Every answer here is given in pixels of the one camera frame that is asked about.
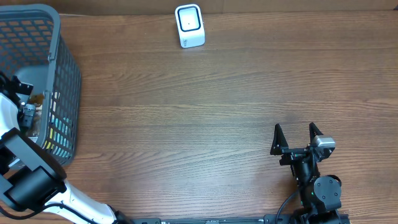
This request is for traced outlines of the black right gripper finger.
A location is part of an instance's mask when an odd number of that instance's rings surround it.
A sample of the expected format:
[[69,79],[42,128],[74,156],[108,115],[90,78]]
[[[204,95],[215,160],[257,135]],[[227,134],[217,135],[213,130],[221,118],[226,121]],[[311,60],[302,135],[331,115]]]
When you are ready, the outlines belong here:
[[320,145],[323,133],[318,129],[315,123],[311,122],[309,124],[309,131],[310,131],[310,144]]
[[284,151],[289,148],[286,138],[283,134],[282,128],[279,123],[274,128],[274,138],[270,150],[270,155],[279,156],[283,155]]

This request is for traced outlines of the beige Pantree snack bag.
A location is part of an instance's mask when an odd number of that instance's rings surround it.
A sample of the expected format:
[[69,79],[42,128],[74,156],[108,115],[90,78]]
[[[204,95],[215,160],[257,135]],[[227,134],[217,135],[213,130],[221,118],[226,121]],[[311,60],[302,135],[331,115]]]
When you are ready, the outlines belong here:
[[38,137],[40,134],[44,98],[44,94],[38,94],[32,95],[28,100],[28,116],[32,120],[32,124],[27,131],[28,137]]

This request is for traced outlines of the teal snack packet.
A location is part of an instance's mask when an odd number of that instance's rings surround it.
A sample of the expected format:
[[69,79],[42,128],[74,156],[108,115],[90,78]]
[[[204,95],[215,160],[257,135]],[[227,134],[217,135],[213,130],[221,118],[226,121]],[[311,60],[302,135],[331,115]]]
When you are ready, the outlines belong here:
[[67,139],[70,134],[70,128],[68,127],[69,119],[60,119],[52,115],[50,124],[49,140],[46,140],[44,149],[48,149],[53,155],[69,158],[71,156],[71,153],[68,151],[71,144]]

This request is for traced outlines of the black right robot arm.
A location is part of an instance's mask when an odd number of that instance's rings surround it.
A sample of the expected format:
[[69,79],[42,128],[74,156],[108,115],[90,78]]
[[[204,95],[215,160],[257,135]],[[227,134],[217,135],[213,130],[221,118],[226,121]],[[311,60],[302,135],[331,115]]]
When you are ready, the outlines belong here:
[[331,156],[336,142],[324,135],[315,123],[310,123],[308,128],[310,142],[305,147],[290,148],[280,124],[274,127],[270,154],[281,157],[279,164],[290,167],[297,183],[297,190],[282,203],[274,222],[279,222],[287,203],[298,195],[302,208],[289,215],[287,223],[342,223],[338,213],[342,206],[342,182],[335,175],[322,176],[318,170],[318,163]]

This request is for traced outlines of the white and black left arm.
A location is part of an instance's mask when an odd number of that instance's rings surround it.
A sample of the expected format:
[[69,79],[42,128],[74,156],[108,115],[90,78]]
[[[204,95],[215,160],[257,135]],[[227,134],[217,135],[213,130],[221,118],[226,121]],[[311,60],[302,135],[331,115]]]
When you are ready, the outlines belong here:
[[67,181],[63,167],[19,129],[23,116],[20,94],[32,86],[1,75],[1,201],[8,207],[32,213],[23,217],[5,209],[13,220],[53,213],[73,223],[130,223],[119,210],[99,203]]

